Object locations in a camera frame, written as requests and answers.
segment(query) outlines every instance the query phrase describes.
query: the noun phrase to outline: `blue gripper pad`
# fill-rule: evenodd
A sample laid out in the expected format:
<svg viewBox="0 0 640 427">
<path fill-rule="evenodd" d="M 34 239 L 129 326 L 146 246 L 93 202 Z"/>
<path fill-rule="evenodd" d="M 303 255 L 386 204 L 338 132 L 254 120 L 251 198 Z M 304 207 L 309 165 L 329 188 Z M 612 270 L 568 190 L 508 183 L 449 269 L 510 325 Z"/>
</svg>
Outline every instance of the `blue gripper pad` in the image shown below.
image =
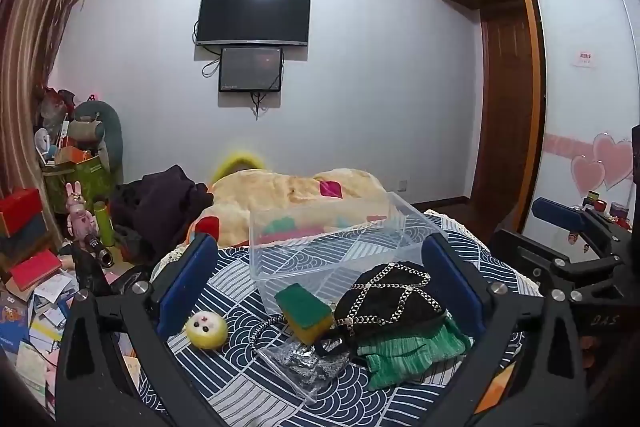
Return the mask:
<svg viewBox="0 0 640 427">
<path fill-rule="evenodd" d="M 531 205 L 531 212 L 538 219 L 542 219 L 556 227 L 569 232 L 581 232 L 584 229 L 582 215 L 578 210 L 564 206 L 564 204 L 538 198 Z"/>
<path fill-rule="evenodd" d="M 486 283 L 472 264 L 460 258 L 455 263 L 447 253 L 450 248 L 439 233 L 431 234 L 422 243 L 422 265 L 431 275 L 427 292 L 449 310 L 460 331 L 478 340 L 486 330 L 483 306 L 467 277 L 474 279 L 476 287 L 486 288 Z"/>
<path fill-rule="evenodd" d="M 160 338 L 167 340 L 180 333 L 217 263 L 216 240 L 207 233 L 198 233 L 180 259 L 160 272 L 152 295 L 158 310 L 156 333 Z"/>
</svg>

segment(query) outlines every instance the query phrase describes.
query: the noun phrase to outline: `sliding wardrobe door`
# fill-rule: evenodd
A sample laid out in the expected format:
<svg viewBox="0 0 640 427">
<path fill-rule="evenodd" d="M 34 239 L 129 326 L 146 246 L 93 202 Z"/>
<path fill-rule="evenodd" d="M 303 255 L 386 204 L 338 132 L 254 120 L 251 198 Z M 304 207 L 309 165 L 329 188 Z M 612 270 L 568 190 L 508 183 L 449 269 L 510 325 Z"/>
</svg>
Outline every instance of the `sliding wardrobe door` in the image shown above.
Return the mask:
<svg viewBox="0 0 640 427">
<path fill-rule="evenodd" d="M 589 190 L 608 203 L 632 193 L 631 128 L 640 121 L 638 60 L 623 0 L 538 0 L 545 51 L 546 111 L 532 201 L 580 205 Z M 593 259 L 573 235 L 527 217 L 524 234 Z"/>
</svg>

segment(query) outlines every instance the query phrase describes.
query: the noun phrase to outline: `beige blanket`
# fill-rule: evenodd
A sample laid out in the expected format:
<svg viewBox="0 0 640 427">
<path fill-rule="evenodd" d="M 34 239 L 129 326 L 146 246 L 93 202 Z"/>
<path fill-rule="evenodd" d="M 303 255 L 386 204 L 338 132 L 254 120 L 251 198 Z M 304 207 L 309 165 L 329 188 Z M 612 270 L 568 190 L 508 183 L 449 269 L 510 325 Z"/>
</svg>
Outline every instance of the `beige blanket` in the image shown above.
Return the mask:
<svg viewBox="0 0 640 427">
<path fill-rule="evenodd" d="M 206 208 L 191 225 L 189 238 L 192 237 L 195 223 L 206 216 L 217 216 L 220 220 L 220 248 L 246 244 L 249 240 L 249 213 L 256 210 L 283 209 L 282 213 L 274 212 L 268 217 L 284 217 L 286 209 L 297 204 L 313 201 L 335 201 L 334 198 L 321 194 L 321 182 L 337 182 L 344 200 L 353 198 L 367 198 L 367 204 L 358 205 L 353 201 L 347 214 L 343 216 L 352 225 L 366 222 L 367 217 L 379 213 L 385 215 L 385 189 L 382 184 L 368 172 L 355 169 L 334 169 L 321 172 L 312 178 L 287 176 L 264 170 L 246 170 L 230 174 L 209 187 L 214 195 L 214 202 Z M 371 200 L 380 200 L 380 208 L 376 208 Z M 318 213 L 322 213 L 322 206 L 314 211 L 314 215 L 305 214 L 296 217 L 296 225 L 304 229 L 305 226 L 317 225 L 322 221 Z M 327 225 L 329 220 L 335 222 L 335 212 L 326 209 Z"/>
</svg>

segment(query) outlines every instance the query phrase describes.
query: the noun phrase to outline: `green storage box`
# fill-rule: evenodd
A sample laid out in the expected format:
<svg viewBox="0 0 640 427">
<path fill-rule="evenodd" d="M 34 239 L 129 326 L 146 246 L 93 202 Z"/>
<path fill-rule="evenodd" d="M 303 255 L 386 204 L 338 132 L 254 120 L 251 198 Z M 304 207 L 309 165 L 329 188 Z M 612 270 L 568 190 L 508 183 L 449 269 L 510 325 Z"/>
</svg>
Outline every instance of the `green storage box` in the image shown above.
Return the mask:
<svg viewBox="0 0 640 427">
<path fill-rule="evenodd" d="M 82 195 L 86 200 L 86 209 L 94 211 L 94 198 L 101 196 L 107 198 L 114 188 L 112 176 L 100 163 L 100 158 L 94 156 L 90 160 L 73 164 L 45 166 L 42 168 L 44 184 L 47 188 L 47 196 L 53 211 L 57 214 L 66 214 L 66 188 L 67 183 L 72 185 L 80 182 Z"/>
</svg>

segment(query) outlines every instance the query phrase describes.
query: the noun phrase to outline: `sponge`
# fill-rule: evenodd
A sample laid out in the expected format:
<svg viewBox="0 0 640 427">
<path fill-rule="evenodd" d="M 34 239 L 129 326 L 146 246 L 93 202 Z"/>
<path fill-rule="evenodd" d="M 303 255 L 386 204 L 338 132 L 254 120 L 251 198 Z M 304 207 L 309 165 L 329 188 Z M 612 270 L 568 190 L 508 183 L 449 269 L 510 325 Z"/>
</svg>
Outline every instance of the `sponge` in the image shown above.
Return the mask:
<svg viewBox="0 0 640 427">
<path fill-rule="evenodd" d="M 295 336 L 311 346 L 334 323 L 331 308 L 295 283 L 276 293 L 276 302 Z"/>
</svg>

